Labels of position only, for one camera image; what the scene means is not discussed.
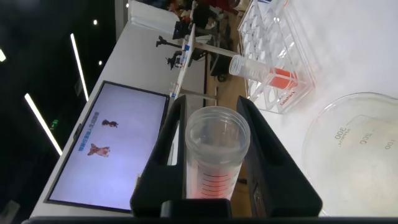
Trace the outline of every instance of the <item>white tabletop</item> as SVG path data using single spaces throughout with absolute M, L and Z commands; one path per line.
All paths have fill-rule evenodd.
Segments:
M 290 0 L 317 64 L 316 89 L 285 115 L 262 111 L 302 168 L 302 146 L 311 122 L 336 99 L 357 92 L 398 98 L 398 1 Z

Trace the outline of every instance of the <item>plastic test tube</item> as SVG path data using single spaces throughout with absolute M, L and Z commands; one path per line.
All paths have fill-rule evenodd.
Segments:
M 246 120 L 228 108 L 202 108 L 189 118 L 185 142 L 187 198 L 230 199 L 250 145 Z
M 268 78 L 274 76 L 273 74 L 275 73 L 283 77 L 280 76 L 272 77 L 268 85 L 280 88 L 282 90 L 286 89 L 289 90 L 297 86 L 297 82 L 292 80 L 292 79 L 294 80 L 297 79 L 295 73 L 291 73 L 289 71 L 280 68 L 275 68 L 275 70 L 273 70 L 265 63 L 258 62 L 256 60 L 247 59 L 240 55 L 235 55 L 232 58 L 231 63 L 229 65 L 229 73 L 231 75 L 252 79 L 258 82 L 266 81 Z

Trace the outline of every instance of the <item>screen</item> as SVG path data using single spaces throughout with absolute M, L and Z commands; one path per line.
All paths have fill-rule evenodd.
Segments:
M 49 201 L 130 210 L 168 96 L 104 83 Z

